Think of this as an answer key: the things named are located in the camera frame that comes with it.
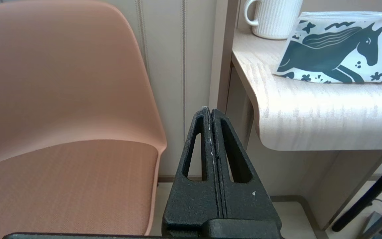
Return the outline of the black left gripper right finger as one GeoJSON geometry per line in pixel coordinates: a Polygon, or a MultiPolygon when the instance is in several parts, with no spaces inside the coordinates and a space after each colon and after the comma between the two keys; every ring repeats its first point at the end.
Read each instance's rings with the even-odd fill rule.
{"type": "Polygon", "coordinates": [[[214,109],[211,119],[221,215],[227,219],[268,221],[281,229],[280,217],[229,118],[214,109]]]}

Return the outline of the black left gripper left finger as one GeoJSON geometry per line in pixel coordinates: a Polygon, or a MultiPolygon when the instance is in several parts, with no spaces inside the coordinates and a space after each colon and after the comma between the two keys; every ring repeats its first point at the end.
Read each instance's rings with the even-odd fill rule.
{"type": "Polygon", "coordinates": [[[163,235],[199,235],[203,224],[219,217],[211,113],[202,107],[194,116],[185,140],[175,179],[162,217],[163,235]],[[188,178],[196,138],[201,141],[202,179],[188,178]]]}

